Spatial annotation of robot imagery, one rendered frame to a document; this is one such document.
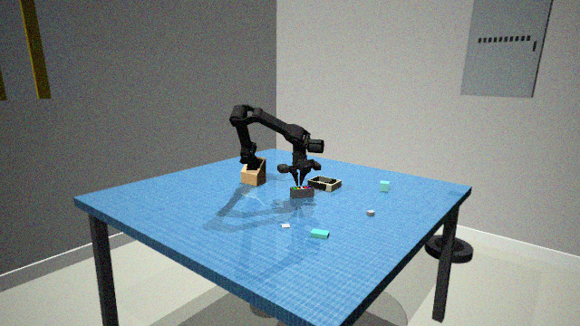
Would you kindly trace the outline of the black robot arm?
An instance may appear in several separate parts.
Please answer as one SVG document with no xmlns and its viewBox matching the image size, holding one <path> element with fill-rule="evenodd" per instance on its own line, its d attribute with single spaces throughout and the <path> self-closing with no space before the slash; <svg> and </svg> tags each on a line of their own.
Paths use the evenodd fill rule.
<svg viewBox="0 0 580 326">
<path fill-rule="evenodd" d="M 252 111 L 252 116 L 247 116 L 247 112 Z M 324 141 L 322 139 L 310 139 L 310 133 L 296 124 L 287 124 L 280 119 L 264 112 L 261 108 L 254 108 L 248 104 L 236 105 L 229 118 L 233 127 L 237 128 L 237 134 L 241 143 L 240 163 L 247 164 L 247 168 L 257 170 L 261 162 L 257 158 L 256 143 L 252 142 L 249 136 L 247 125 L 259 122 L 266 127 L 282 134 L 284 138 L 293 144 L 293 152 L 304 153 L 306 150 L 311 153 L 323 153 Z M 296 157 L 295 168 L 301 173 L 310 172 L 315 167 L 314 159 Z"/>
</svg>

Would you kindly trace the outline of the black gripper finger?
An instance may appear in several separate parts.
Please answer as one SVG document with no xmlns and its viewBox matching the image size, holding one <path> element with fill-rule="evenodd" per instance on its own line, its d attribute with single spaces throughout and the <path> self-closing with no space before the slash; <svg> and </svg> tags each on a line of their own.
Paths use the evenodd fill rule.
<svg viewBox="0 0 580 326">
<path fill-rule="evenodd" d="M 290 172 L 290 171 L 289 171 L 289 172 Z M 291 173 L 291 172 L 290 172 L 290 173 Z M 291 173 L 291 174 L 293 175 L 293 177 L 294 177 L 294 180 L 295 180 L 295 183 L 296 183 L 296 185 L 298 186 L 298 172 L 296 172 L 296 173 Z"/>
<path fill-rule="evenodd" d="M 303 181 L 304 181 L 304 179 L 305 179 L 305 176 L 306 176 L 306 174 L 308 174 L 308 173 L 310 173 L 310 172 L 305 172 L 305 173 L 301 173 L 301 172 L 300 172 L 300 181 L 299 181 L 299 182 L 300 182 L 300 186 L 303 184 Z"/>
</svg>

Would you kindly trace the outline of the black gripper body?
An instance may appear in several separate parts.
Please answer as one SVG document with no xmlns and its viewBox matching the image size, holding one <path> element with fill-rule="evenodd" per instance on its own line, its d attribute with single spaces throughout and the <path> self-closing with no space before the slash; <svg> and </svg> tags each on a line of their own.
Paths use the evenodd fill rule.
<svg viewBox="0 0 580 326">
<path fill-rule="evenodd" d="M 278 172 L 280 172 L 281 174 L 288 173 L 289 171 L 291 173 L 297 172 L 298 168 L 295 168 L 295 159 L 296 159 L 296 157 L 303 158 L 306 155 L 306 152 L 304 152 L 304 153 L 293 152 L 292 155 L 293 155 L 293 162 L 292 162 L 293 166 L 288 166 L 286 164 L 278 164 L 278 166 L 277 166 Z M 307 155 L 306 155 L 306 157 L 307 157 Z M 319 164 L 318 162 L 315 161 L 315 167 L 313 168 L 313 170 L 321 170 L 321 164 Z"/>
</svg>

